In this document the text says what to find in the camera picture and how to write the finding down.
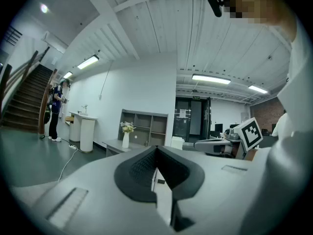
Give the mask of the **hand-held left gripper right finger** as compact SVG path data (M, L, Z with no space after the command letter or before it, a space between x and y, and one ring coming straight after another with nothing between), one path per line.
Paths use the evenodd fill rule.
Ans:
M268 149L252 161L159 146L158 167L174 183L172 225L156 220L157 235L255 235L269 229Z

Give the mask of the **pastel flower bouquet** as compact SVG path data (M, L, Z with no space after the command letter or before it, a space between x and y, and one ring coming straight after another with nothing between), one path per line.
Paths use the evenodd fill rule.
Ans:
M121 122L120 126L122 128L123 133L132 133L135 130L135 126L133 122Z

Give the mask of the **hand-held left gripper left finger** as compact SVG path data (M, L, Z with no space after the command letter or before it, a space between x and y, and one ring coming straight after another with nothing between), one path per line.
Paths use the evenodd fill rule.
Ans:
M35 203L34 215L61 235L174 235L154 203L133 201L114 181L118 165L142 152L131 150L82 166Z

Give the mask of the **white cylindrical bin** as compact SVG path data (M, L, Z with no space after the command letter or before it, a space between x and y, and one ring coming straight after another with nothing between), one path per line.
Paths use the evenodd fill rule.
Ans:
M69 124L69 140L71 142L79 142L80 150L83 153L92 152L94 127L98 118L71 111L69 113L73 117L73 121Z

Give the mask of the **person's white t-shirt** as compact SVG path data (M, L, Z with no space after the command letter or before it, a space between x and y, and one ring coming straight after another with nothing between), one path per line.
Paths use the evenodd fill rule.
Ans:
M287 112L284 136L313 131L313 43L299 19L291 43L289 80L278 94Z

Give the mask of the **grey open shelf unit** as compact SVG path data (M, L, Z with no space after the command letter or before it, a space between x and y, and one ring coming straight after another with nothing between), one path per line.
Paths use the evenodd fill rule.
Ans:
M145 141L151 145L165 145L167 114L131 111L121 111L121 122L133 122L136 127L134 132L129 134L129 143L144 145Z

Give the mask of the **white box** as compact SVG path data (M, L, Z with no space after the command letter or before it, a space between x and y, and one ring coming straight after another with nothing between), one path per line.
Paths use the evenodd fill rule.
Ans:
M182 150L184 139L182 137L172 136L171 147L175 149Z

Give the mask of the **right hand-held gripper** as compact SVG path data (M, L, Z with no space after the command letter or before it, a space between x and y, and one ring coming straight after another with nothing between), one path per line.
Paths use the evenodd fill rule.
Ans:
M227 129L224 137L226 140L197 141L194 143L194 148L208 155L231 155L231 144L239 143L235 158L244 159L249 150L263 140L256 118L250 118L234 128Z

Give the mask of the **black glass door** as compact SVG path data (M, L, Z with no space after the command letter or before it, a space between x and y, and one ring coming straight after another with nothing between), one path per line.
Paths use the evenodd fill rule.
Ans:
M173 136L195 143L210 138L211 98L176 97Z

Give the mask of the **person's right forearm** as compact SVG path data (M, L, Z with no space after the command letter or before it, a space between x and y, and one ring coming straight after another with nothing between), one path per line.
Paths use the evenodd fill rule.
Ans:
M257 149L250 149L247 154L245 155L244 160L246 161L252 161L254 159L254 156L258 150Z

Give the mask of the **wooden staircase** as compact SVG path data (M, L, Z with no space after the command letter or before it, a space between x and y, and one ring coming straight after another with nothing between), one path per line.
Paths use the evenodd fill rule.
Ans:
M35 51L16 70L10 64L1 67L0 128L43 133L48 90L57 73L41 64L49 49Z

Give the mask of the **grey wooden cabinet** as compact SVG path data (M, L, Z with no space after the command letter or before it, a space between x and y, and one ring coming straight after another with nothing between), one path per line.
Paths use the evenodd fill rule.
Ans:
M136 143L129 143L128 148L124 148L122 146L122 141L118 139L114 140L108 140L108 141L103 141L103 144L106 145L106 157L114 156L120 153L132 151L132 150L140 150L140 149L147 149L150 148L150 146L144 146Z

